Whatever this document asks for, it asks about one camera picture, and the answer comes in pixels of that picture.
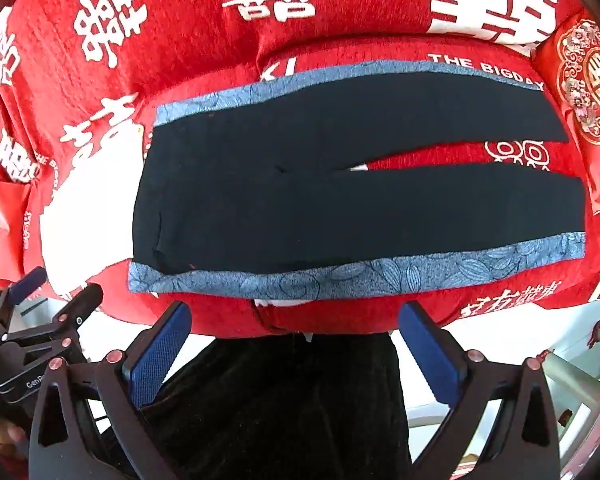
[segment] person's hand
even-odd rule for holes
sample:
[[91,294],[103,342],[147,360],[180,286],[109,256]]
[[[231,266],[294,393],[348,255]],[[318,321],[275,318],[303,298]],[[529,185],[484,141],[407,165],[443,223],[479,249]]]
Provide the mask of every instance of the person's hand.
[[0,455],[8,458],[24,460],[22,453],[16,449],[16,443],[22,442],[27,437],[22,428],[8,420],[0,419]]

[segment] red fabric with white characters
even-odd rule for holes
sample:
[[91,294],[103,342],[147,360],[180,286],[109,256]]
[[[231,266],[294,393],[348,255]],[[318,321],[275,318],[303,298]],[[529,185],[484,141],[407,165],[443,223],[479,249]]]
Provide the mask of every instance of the red fabric with white characters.
[[[587,213],[583,260],[488,286],[276,308],[199,294],[129,293],[130,255],[115,243],[130,230],[128,211],[118,220],[115,199],[116,192],[134,197],[157,105],[325,66],[376,59],[455,64],[535,85],[560,112],[547,76],[528,55],[580,9],[578,0],[17,0],[0,35],[0,181],[27,186],[27,194],[6,204],[24,219],[22,232],[10,238],[23,257],[0,278],[13,280],[37,265],[58,267],[48,258],[62,251],[53,247],[56,238],[88,238],[100,251],[91,255],[97,262],[66,266],[83,272],[81,282],[103,286],[105,312],[151,324],[171,301],[183,300],[192,307],[194,332],[220,337],[390,330],[409,298],[438,323],[525,301],[544,304],[600,269],[600,215]],[[519,144],[509,146],[521,150],[516,156],[497,143],[437,146],[369,169],[517,162],[586,174],[575,142],[536,143],[533,155]],[[107,166],[108,160],[120,163]],[[85,184],[90,180],[95,192]],[[119,180],[128,182],[118,188]],[[108,250],[110,261],[101,257]],[[48,285],[40,293],[54,294]]]

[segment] white fabric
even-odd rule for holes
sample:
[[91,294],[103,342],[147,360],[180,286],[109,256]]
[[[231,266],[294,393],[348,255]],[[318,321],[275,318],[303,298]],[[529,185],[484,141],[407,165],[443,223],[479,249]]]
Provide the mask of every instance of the white fabric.
[[42,257],[56,294],[133,257],[143,160],[142,126],[130,125],[71,171],[40,216]]
[[253,300],[256,306],[296,306],[311,303],[311,300]]

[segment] black cloth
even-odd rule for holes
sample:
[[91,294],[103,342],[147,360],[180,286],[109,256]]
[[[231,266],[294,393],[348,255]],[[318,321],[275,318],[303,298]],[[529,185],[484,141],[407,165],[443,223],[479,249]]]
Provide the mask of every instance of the black cloth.
[[515,164],[321,174],[192,167],[158,193],[153,149],[136,199],[134,259],[167,274],[285,272],[584,231],[579,179]]
[[[406,480],[398,357],[387,334],[216,340],[143,410],[192,480]],[[130,476],[111,430],[112,464]]]
[[166,174],[199,164],[331,171],[436,144],[527,139],[568,142],[540,91],[473,75],[375,74],[158,126],[147,164]]

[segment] blue leaf-pattern border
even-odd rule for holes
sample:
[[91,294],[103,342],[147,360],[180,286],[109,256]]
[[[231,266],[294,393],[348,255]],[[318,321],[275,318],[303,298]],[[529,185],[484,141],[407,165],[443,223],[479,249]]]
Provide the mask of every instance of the blue leaf-pattern border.
[[312,85],[330,81],[340,81],[352,77],[374,74],[405,74],[418,72],[447,73],[464,76],[477,76],[494,81],[519,86],[532,91],[539,91],[538,86],[508,79],[504,76],[489,74],[477,68],[467,68],[453,64],[436,63],[432,61],[400,61],[397,59],[381,59],[364,61],[356,64],[328,66],[305,72],[277,78],[273,81],[263,81],[237,88],[229,88],[218,92],[201,95],[158,106],[154,127],[171,123],[182,117],[236,108],[240,106],[262,103],[276,97],[291,94]]
[[563,233],[484,251],[399,256],[277,274],[192,270],[167,275],[132,262],[131,292],[196,292],[250,300],[344,300],[485,285],[583,258],[585,234]]

